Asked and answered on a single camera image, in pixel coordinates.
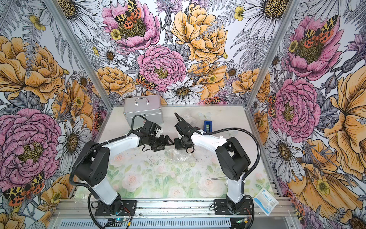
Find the clear bubble wrap sheet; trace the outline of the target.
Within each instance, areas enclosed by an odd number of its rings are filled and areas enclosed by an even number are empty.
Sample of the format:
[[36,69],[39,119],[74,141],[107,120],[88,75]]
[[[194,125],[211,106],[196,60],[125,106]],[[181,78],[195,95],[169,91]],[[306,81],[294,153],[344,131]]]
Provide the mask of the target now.
[[191,116],[189,113],[185,113],[182,115],[182,118],[191,126],[196,127],[197,119]]
[[167,150],[165,155],[171,162],[175,163],[193,163],[197,161],[192,154],[188,154],[184,150],[176,150],[175,148]]

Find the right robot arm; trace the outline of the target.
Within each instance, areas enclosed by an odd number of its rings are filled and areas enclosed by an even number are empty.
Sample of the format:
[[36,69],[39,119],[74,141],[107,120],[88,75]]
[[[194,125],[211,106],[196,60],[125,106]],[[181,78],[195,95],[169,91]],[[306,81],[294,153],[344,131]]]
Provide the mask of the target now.
[[175,129],[179,135],[174,139],[175,148],[189,153],[189,149],[194,152],[195,147],[202,147],[216,153],[221,170],[228,179],[226,195],[228,211],[231,214],[239,214],[245,203],[243,176],[249,170],[251,163],[249,156],[236,138],[214,136],[192,127],[177,113],[174,115],[178,120]]

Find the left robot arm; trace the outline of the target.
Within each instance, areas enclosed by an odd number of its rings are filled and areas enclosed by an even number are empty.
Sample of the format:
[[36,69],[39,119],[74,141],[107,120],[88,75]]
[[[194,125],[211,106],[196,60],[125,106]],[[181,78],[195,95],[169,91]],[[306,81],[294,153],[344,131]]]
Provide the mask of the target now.
[[107,178],[110,158],[140,146],[143,151],[164,150],[174,145],[168,135],[162,134],[162,128],[151,121],[144,126],[131,129],[127,134],[102,143],[87,142],[70,173],[70,183],[85,187],[98,201],[101,212],[117,216],[123,211],[124,204],[120,194],[112,187]]

